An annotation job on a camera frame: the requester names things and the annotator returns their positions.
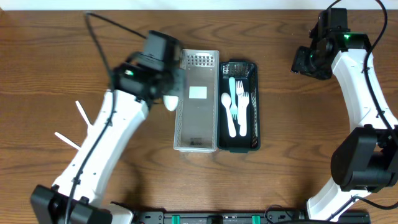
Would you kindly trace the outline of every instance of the cable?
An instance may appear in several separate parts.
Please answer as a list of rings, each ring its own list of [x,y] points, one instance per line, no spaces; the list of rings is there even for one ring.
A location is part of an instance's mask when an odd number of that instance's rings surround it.
[[[352,197],[352,198],[353,198],[353,199],[359,199],[359,200],[361,200],[361,201],[363,201],[363,202],[365,202],[365,203],[367,203],[367,204],[369,204],[369,205],[372,205],[373,207],[376,207],[376,208],[378,208],[378,209],[381,209],[381,210],[393,210],[393,209],[398,208],[398,202],[395,203],[395,204],[393,204],[393,205],[390,205],[390,206],[383,206],[383,205],[379,205],[379,204],[376,204],[376,203],[374,203],[374,202],[371,202],[371,201],[369,201],[368,199],[362,198],[362,197],[360,197],[360,196],[354,196],[354,197]]]
[[[351,205],[351,203],[355,203],[355,199],[353,197],[351,197],[343,206],[341,206],[341,208],[339,208],[335,213],[331,214],[330,217],[327,219],[327,221],[332,220],[333,218],[335,218],[336,216],[338,216],[341,212],[343,212],[346,207],[348,207],[349,205]]]
[[[103,21],[106,21],[106,22],[108,22],[108,23],[110,23],[110,24],[112,24],[112,25],[115,25],[115,26],[117,26],[118,28],[122,28],[122,29],[124,29],[124,30],[126,30],[126,31],[129,31],[129,32],[131,32],[131,33],[133,33],[133,34],[136,34],[136,35],[138,35],[139,37],[142,37],[142,38],[144,38],[144,39],[147,38],[146,36],[144,36],[144,35],[138,33],[138,32],[135,31],[135,30],[132,30],[132,29],[130,29],[130,28],[127,28],[127,27],[123,26],[122,24],[118,24],[117,22],[114,22],[114,21],[112,21],[112,20],[110,20],[110,19],[108,19],[108,18],[106,18],[106,17],[103,17],[103,16],[100,16],[100,15],[98,15],[98,14],[95,14],[94,12],[86,12],[85,15],[86,15],[86,21],[88,20],[88,19],[87,19],[88,16],[93,16],[93,17],[95,17],[95,18],[98,18],[98,19],[101,19],[101,20],[103,20]]]
[[[335,4],[339,3],[341,0],[336,0],[333,2],[326,10],[329,10],[331,7],[333,7]]]
[[[381,109],[379,102],[377,101],[376,95],[374,94],[373,88],[372,88],[372,84],[369,78],[369,73],[368,73],[368,60],[369,60],[369,56],[372,53],[373,49],[375,48],[375,46],[377,45],[377,43],[379,43],[381,37],[384,34],[384,31],[386,31],[386,27],[387,27],[387,20],[388,20],[388,16],[387,16],[387,11],[386,8],[384,7],[383,3],[380,0],[376,0],[377,3],[379,3],[379,5],[381,6],[381,9],[383,11],[384,14],[384,25],[383,28],[380,31],[379,37],[377,37],[376,41],[374,41],[372,47],[368,50],[365,59],[364,59],[364,63],[363,63],[363,72],[365,74],[365,79],[366,79],[366,84],[368,86],[369,89],[369,93],[371,94],[373,103],[377,109],[377,112],[379,113],[380,118],[382,119],[384,125],[386,125],[388,131],[391,134],[392,139],[394,140],[396,146],[398,146],[398,138],[397,135],[395,134],[394,130],[392,129],[391,125],[389,124],[388,120],[386,119],[386,117],[384,116],[384,112]]]
[[[286,211],[286,209],[283,207],[283,206],[281,206],[281,205],[270,205],[267,209],[266,209],[266,211],[264,212],[264,218],[269,222],[269,223],[274,223],[274,222],[272,222],[271,220],[269,220],[268,219],[268,210],[270,209],[270,208],[272,208],[272,207],[279,207],[279,208],[281,208],[281,209],[283,209],[283,211],[286,213],[286,215],[288,216],[288,217],[290,217],[292,220],[293,220],[293,216],[291,216],[287,211]]]
[[[109,20],[109,19],[107,19],[105,17],[99,16],[99,15],[97,15],[95,13],[92,13],[92,12],[86,12],[85,13],[86,27],[88,29],[88,32],[91,35],[91,38],[93,39],[93,41],[94,41],[94,43],[95,43],[95,45],[96,45],[96,47],[98,49],[99,55],[101,56],[101,59],[102,59],[103,64],[105,66],[106,72],[108,73],[108,76],[109,76],[109,79],[110,79],[110,87],[109,87],[109,89],[111,90],[111,93],[112,93],[112,108],[111,108],[111,114],[109,115],[109,118],[106,120],[104,128],[102,129],[102,131],[99,134],[98,138],[95,140],[95,142],[94,142],[93,146],[91,147],[91,149],[88,151],[87,156],[85,157],[85,159],[81,163],[81,166],[80,166],[75,178],[73,178],[73,180],[72,180],[73,184],[72,184],[72,188],[70,190],[70,194],[69,194],[69,198],[68,198],[68,202],[67,202],[67,207],[66,207],[66,212],[65,212],[65,224],[69,224],[69,219],[70,219],[70,215],[71,215],[70,214],[70,209],[71,209],[71,206],[72,206],[72,200],[73,200],[73,196],[75,194],[76,187],[80,183],[80,175],[83,173],[83,169],[86,166],[86,163],[87,163],[88,159],[90,158],[90,156],[92,155],[95,147],[98,145],[99,141],[101,140],[102,136],[104,135],[104,133],[106,131],[106,128],[112,123],[113,111],[114,111],[114,108],[116,106],[116,95],[114,94],[115,89],[114,89],[114,83],[113,83],[113,72],[111,70],[111,67],[109,66],[108,60],[106,59],[106,56],[105,56],[105,53],[104,53],[100,43],[98,42],[98,39],[97,39],[97,37],[96,37],[96,35],[94,33],[94,30],[93,30],[93,28],[91,26],[90,16],[96,17],[98,19],[102,19],[102,20],[104,20],[106,22],[111,23],[112,25],[115,25],[115,26],[117,26],[119,28],[122,28],[124,30],[129,31],[129,32],[132,32],[133,34],[136,34],[139,37],[142,37],[142,38],[146,39],[146,37],[144,35],[136,32],[134,30],[131,30],[131,29],[127,28],[127,27],[124,27],[121,24],[113,22],[113,21],[111,21],[111,20]]]

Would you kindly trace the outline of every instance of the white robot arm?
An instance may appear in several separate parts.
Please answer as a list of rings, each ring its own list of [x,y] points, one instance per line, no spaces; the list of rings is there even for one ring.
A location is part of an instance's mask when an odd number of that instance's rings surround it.
[[[347,52],[339,51],[331,65],[333,74],[336,76],[343,92],[351,131],[356,127],[363,127],[365,124],[371,124],[377,129],[386,129],[380,117],[377,116],[377,110],[362,73],[363,60],[366,53],[364,49],[349,49]],[[398,120],[392,115],[377,81],[372,55],[369,58],[368,66],[370,68],[369,76],[372,87],[381,108],[385,111],[384,116],[391,126],[397,125]],[[352,196],[366,197],[370,194],[367,190],[344,192],[331,177],[321,191],[307,201],[308,217],[314,220],[327,220],[334,214],[331,221],[337,222],[339,216],[354,204],[354,202],[350,202],[348,206],[344,206],[346,202],[350,201]]]
[[[111,71],[88,16],[145,38],[144,52],[131,54]],[[111,89],[104,95],[94,125],[83,116],[88,133],[81,147],[56,133],[78,152],[51,189],[38,185],[32,194],[31,204],[39,223],[131,223],[132,212],[122,206],[111,204],[99,209],[108,180],[154,100],[163,98],[166,108],[174,110],[185,83],[185,74],[179,69],[182,45],[177,39],[153,30],[145,37],[91,12],[86,13],[86,24],[107,68]]]
[[[351,134],[333,154],[332,177],[307,201],[306,209],[311,220],[336,222],[354,204],[355,197],[366,197],[397,182],[394,177],[396,146],[386,137],[387,126],[376,109],[364,74],[365,59],[371,48],[367,35],[350,32],[346,9],[329,7],[320,13],[310,38],[313,39],[310,48],[298,49],[292,72],[320,80],[335,75],[348,110]],[[372,54],[367,63],[376,101],[389,126],[394,127],[398,120],[382,94]],[[373,152],[377,144],[384,148],[382,152]]]

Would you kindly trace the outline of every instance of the plastic spoon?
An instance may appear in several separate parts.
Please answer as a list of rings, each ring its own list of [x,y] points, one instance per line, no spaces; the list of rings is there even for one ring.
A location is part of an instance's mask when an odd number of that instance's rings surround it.
[[[236,130],[235,130],[234,122],[232,121],[231,111],[229,110],[229,106],[231,105],[231,97],[228,95],[228,93],[223,93],[221,95],[221,102],[224,105],[225,110],[226,110],[229,136],[231,136],[233,138],[236,136]]]

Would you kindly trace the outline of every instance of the wooden table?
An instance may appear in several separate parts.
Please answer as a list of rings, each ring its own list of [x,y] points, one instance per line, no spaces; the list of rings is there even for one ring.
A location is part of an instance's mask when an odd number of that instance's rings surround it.
[[[271,204],[302,207],[330,178],[330,157],[349,134],[336,78],[290,73],[295,51],[310,45],[319,11],[103,11],[145,34],[170,34],[189,49],[219,50],[221,60],[248,58],[259,67],[260,150],[249,154],[184,154],[173,150],[175,113],[156,105],[132,137],[109,181],[104,203],[168,211],[264,211]],[[93,19],[112,66],[142,40]],[[371,41],[381,11],[350,11],[349,27]],[[398,116],[398,12],[374,51],[384,96]],[[54,136],[78,144],[86,124],[79,100],[96,118],[107,87],[100,56],[83,13],[2,12],[0,15],[0,223],[36,223],[29,198],[51,186],[76,154]],[[369,197],[395,203],[398,187]],[[374,223],[398,221],[398,210],[368,209]]]

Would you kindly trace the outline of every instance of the white label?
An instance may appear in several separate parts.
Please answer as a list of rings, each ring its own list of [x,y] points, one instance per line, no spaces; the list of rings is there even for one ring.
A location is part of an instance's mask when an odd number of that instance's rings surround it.
[[[190,99],[206,99],[207,98],[207,87],[205,87],[205,86],[190,86],[189,87],[189,98]]]

